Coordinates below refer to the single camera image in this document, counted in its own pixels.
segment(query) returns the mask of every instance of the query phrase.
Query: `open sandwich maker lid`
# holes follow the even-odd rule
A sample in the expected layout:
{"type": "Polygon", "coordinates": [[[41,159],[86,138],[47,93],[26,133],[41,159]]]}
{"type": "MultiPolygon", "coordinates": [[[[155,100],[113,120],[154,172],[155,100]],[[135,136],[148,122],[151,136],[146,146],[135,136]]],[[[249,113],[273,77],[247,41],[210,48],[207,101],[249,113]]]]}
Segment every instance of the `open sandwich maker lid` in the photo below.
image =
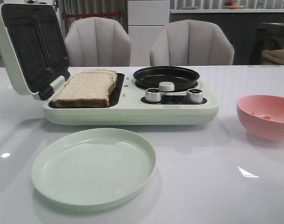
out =
{"type": "Polygon", "coordinates": [[[0,4],[0,54],[21,95],[46,100],[70,77],[55,10],[44,4],[0,4]]]}

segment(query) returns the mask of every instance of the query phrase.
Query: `pink bowl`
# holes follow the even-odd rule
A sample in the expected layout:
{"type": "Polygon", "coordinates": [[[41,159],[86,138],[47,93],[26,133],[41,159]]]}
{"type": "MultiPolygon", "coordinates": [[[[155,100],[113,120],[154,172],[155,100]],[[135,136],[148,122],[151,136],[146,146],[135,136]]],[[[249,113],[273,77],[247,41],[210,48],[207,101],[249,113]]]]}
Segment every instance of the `pink bowl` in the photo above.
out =
{"type": "Polygon", "coordinates": [[[250,95],[236,102],[241,124],[251,133],[271,141],[284,141],[284,98],[250,95]]]}

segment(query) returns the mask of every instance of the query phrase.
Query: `white table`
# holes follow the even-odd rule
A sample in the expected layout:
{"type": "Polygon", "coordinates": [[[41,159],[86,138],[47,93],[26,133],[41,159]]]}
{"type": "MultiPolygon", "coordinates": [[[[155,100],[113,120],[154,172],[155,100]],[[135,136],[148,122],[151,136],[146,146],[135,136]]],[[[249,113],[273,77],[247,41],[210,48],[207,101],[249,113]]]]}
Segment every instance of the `white table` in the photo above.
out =
{"type": "Polygon", "coordinates": [[[30,174],[50,143],[98,126],[50,123],[43,102],[15,93],[0,68],[0,224],[284,224],[284,142],[248,133],[235,105],[249,94],[284,97],[284,66],[190,68],[219,99],[216,118],[197,126],[117,126],[153,144],[157,167],[131,201],[88,213],[56,207],[35,190],[30,174]]]}

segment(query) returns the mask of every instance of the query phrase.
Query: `sandwich maker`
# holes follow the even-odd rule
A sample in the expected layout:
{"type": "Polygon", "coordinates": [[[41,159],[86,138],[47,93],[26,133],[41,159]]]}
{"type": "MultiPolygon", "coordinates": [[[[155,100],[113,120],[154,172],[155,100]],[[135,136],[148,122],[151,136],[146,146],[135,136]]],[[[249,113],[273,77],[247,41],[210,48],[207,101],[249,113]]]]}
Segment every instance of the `sandwich maker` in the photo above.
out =
{"type": "Polygon", "coordinates": [[[55,108],[52,98],[72,77],[51,5],[0,4],[0,54],[14,90],[46,101],[45,117],[56,124],[195,125],[218,112],[218,100],[199,74],[172,66],[119,73],[109,107],[55,108]]]}

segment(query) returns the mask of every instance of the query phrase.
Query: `cabinet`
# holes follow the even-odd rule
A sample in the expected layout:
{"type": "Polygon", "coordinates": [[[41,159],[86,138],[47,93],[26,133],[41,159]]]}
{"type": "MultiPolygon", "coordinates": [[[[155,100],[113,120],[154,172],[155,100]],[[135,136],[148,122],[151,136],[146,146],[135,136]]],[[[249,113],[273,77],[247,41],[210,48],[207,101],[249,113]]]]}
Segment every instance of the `cabinet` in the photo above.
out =
{"type": "Polygon", "coordinates": [[[131,66],[150,66],[149,52],[161,27],[169,22],[169,0],[129,0],[128,34],[131,66]]]}

